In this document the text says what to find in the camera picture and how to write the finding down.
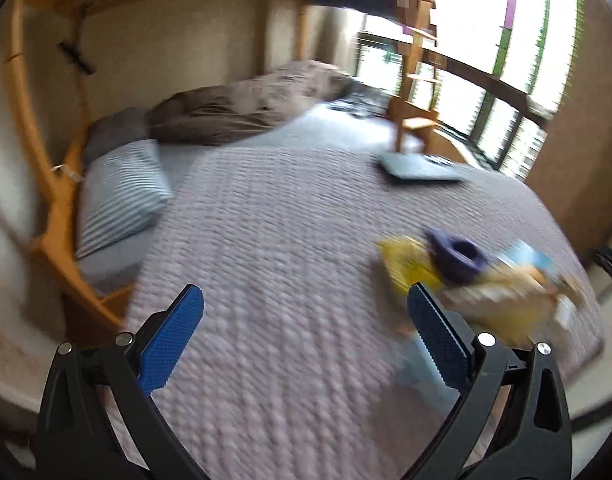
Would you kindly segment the purple curved plastic object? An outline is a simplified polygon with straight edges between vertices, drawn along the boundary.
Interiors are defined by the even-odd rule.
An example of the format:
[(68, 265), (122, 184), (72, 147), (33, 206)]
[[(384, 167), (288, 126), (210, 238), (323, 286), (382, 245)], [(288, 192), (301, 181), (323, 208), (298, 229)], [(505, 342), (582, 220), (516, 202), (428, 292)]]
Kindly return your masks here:
[(467, 238), (428, 229), (425, 238), (431, 258), (443, 278), (457, 285), (470, 285), (488, 266), (484, 252)]

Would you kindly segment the striped grey pillow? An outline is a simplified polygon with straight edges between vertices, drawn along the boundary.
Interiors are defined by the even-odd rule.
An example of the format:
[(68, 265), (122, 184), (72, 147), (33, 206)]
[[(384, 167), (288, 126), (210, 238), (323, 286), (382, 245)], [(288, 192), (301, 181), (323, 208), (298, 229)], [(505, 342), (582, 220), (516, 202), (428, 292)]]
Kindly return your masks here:
[(124, 144), (94, 160), (81, 187), (76, 257), (153, 226), (172, 196), (154, 140)]

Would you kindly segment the grey crumpled clothes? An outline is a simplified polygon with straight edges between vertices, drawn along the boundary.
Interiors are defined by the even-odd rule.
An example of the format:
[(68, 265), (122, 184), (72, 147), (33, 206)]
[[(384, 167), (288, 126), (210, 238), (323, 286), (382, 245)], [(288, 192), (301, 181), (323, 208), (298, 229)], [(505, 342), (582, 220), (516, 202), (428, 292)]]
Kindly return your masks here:
[(389, 95), (381, 89), (361, 87), (348, 93), (347, 96), (330, 102), (329, 109), (358, 119), (383, 117), (388, 103)]

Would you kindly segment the black laptop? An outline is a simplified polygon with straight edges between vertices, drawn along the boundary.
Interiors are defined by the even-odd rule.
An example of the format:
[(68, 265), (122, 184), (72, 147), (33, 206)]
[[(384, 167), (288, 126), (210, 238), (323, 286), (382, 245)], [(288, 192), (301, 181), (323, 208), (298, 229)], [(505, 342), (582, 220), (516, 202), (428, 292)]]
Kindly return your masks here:
[(451, 160), (419, 153), (387, 152), (379, 155), (377, 164), (391, 180), (398, 183), (461, 183), (466, 177)]

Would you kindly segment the yellow tissue packet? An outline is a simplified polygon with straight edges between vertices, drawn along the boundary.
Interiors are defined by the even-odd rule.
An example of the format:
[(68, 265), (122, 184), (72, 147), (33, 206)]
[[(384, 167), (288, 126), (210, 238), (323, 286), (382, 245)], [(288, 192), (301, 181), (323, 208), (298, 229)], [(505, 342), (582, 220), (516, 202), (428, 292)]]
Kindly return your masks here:
[(383, 238), (375, 244), (393, 294), (402, 307), (406, 306), (408, 292), (414, 284), (422, 283), (431, 292), (439, 292), (445, 287), (431, 254), (420, 240), (397, 236)]

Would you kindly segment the yellow paper bag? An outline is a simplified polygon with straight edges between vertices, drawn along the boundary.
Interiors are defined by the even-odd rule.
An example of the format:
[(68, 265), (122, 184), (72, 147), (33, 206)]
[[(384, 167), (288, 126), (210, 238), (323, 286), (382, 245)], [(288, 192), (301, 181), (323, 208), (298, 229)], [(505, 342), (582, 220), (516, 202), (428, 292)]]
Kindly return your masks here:
[(584, 306), (576, 278), (503, 261), (489, 266), (471, 285), (442, 290), (439, 300), (477, 330), (518, 348), (545, 341), (565, 349), (575, 315)]

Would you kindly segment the lavender quilted bedspread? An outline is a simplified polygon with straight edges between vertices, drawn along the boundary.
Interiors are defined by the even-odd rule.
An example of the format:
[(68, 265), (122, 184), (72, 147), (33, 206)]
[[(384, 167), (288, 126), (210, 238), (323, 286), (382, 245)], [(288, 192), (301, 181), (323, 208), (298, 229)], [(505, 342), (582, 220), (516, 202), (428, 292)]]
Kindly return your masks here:
[(393, 184), (367, 153), (217, 148), (159, 222), (131, 298), (136, 330), (187, 284), (205, 314), (156, 405), (214, 479), (397, 479), (443, 417), (398, 377), (376, 242), (441, 229), (497, 255), (518, 240), (576, 278), (585, 303), (558, 354), (574, 377), (602, 349), (587, 275), (518, 180), (463, 167), (456, 185)]

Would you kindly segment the brown crumpled duvet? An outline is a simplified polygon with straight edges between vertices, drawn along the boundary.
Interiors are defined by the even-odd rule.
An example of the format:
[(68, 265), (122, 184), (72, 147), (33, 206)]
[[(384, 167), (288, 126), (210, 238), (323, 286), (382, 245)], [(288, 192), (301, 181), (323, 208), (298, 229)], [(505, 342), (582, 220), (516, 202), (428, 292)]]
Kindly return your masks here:
[(347, 96), (354, 84), (333, 65), (293, 61), (270, 74), (178, 92), (149, 111), (149, 133), (163, 143), (229, 144)]

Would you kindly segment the dark balcony railing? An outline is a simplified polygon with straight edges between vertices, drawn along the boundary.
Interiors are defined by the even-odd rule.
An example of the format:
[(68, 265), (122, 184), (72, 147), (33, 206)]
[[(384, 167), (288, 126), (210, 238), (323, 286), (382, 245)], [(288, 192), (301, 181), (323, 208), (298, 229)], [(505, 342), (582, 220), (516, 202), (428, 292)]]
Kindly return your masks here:
[(492, 74), (424, 48), (410, 103), (437, 113), (437, 128), (466, 144), (492, 169), (525, 178), (554, 113)]

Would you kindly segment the wooden bunk ladder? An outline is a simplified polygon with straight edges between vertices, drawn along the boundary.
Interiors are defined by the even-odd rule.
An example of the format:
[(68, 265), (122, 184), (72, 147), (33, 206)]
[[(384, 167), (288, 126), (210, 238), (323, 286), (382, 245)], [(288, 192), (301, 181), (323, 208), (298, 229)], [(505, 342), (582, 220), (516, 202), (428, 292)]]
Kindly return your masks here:
[(396, 126), (394, 150), (403, 151), (403, 142), (407, 134), (413, 134), (423, 143), (422, 152), (428, 152), (428, 141), (437, 126), (438, 112), (435, 104), (423, 108), (411, 102), (413, 87), (418, 82), (427, 82), (436, 90), (438, 81), (437, 68), (433, 67), (433, 76), (424, 77), (417, 72), (423, 64), (424, 41), (436, 44), (436, 27), (431, 23), (431, 14), (435, 10), (435, 0), (396, 0), (397, 22), (402, 32), (411, 37), (410, 42), (397, 42), (397, 53), (401, 56), (400, 87), (396, 96), (388, 105), (388, 118)]

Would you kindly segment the dark grey pillow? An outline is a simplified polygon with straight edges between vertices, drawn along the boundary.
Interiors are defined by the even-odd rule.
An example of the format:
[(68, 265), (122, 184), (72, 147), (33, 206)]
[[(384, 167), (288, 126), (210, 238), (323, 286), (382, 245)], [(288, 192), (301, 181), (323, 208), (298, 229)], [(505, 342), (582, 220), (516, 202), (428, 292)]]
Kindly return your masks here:
[(86, 129), (88, 139), (81, 155), (82, 166), (89, 167), (98, 158), (124, 144), (149, 137), (147, 110), (128, 107), (92, 122)]

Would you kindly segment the blue disposable face mask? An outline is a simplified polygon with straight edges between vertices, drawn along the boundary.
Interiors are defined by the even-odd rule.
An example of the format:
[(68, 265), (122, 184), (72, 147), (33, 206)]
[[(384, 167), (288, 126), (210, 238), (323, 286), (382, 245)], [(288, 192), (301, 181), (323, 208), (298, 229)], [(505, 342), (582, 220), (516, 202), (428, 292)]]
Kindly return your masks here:
[(417, 391), (427, 406), (447, 415), (460, 393), (445, 384), (418, 333), (402, 344), (400, 355), (399, 380)]

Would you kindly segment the black clamp on bedpost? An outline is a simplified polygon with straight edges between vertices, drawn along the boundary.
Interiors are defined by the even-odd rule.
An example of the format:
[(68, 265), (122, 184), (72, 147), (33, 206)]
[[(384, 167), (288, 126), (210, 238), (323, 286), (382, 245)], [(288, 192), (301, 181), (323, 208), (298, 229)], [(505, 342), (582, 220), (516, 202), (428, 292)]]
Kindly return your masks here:
[(82, 74), (92, 76), (96, 73), (96, 69), (82, 58), (80, 50), (72, 42), (62, 40), (57, 45), (57, 49), (62, 52), (67, 62), (74, 65)]

